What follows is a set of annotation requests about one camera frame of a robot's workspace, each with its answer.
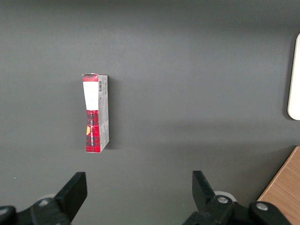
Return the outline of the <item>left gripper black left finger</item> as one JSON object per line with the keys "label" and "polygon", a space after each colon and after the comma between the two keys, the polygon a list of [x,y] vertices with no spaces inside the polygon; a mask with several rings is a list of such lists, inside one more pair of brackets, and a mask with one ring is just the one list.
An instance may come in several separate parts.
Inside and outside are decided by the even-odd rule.
{"label": "left gripper black left finger", "polygon": [[74,176],[54,197],[44,197],[17,212],[14,206],[0,207],[2,225],[70,225],[87,197],[85,172]]}

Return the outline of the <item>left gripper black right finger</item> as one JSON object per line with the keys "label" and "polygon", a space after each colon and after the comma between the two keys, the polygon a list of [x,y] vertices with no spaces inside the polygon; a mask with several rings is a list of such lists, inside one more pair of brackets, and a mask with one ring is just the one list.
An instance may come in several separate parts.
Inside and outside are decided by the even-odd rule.
{"label": "left gripper black right finger", "polygon": [[244,207],[225,195],[214,193],[202,171],[193,171],[192,194],[197,211],[185,225],[289,225],[289,220],[269,202]]}

